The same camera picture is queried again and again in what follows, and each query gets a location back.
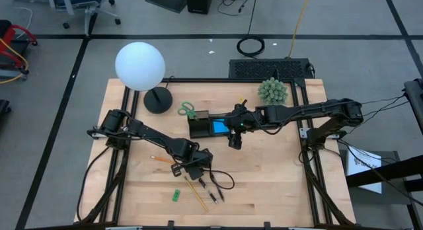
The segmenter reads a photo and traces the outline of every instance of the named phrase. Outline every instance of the black box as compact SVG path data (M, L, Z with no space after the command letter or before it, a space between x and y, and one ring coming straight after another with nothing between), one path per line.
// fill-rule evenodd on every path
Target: black box
M309 60L300 59L232 59L229 61L229 78L263 79L271 78L278 71L280 79L312 79Z
M208 14L212 0L186 0L188 11L191 13Z

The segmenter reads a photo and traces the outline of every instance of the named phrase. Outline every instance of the office chair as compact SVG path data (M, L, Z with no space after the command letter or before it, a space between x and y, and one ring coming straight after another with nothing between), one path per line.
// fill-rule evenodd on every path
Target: office chair
M114 13L110 13L108 11L105 11L103 9L100 9L100 4L102 4L105 1L108 1L110 5L115 4L115 0L50 0L50 5L52 6L54 2L54 7L58 11L67 11L68 14L74 15L74 10L84 10L85 11L85 35L88 34L90 19L94 14L97 13L103 13L105 15L113 16L114 22L119 25L120 19L118 15L115 15ZM68 29L70 26L67 22L63 23L63 27L65 29Z

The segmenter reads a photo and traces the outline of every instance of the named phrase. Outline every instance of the pen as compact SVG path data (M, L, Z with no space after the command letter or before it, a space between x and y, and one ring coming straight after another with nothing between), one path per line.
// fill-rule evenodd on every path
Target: pen
M209 192L209 195L210 195L210 198L212 198L212 200L215 202L215 204L217 204L217 200L216 200L216 198L214 197L214 195L210 192L210 190L208 190L207 189L207 186L206 186L206 183L201 179L201 178L199 178L198 179L198 182L203 186L203 188L205 189L205 190L207 190L207 192Z
M214 183L217 183L216 179L214 178L214 174L211 174L211 181ZM220 187L218 185L216 185L217 191L219 192L220 198L222 199L222 201L225 201L225 196L223 196L222 191L220 190Z

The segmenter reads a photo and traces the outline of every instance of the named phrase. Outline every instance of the green eraser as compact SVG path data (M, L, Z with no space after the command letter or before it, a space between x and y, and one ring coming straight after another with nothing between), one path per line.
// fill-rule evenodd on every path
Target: green eraser
M174 202L178 201L179 194L180 194L180 191L178 189L174 190L173 199L172 199Z

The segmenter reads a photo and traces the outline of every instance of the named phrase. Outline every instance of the pencil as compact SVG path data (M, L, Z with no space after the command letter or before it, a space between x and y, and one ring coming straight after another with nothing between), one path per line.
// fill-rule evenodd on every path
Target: pencil
M190 186L191 190L193 191L194 195L197 197L198 201L200 201L201 205L203 206L204 210L206 212L209 212L209 209L207 208L206 204L203 202L203 200L200 198L200 196L198 195L197 191L194 189L193 185L191 184L191 182L188 180L188 178L186 176L184 176L184 179L186 180L186 182L188 183L188 185Z
M162 162L166 162L166 163L170 163L170 164L174 164L174 161L166 159L166 158L162 158L162 157L155 157L155 156L150 156L150 158L156 160L156 161L162 161Z

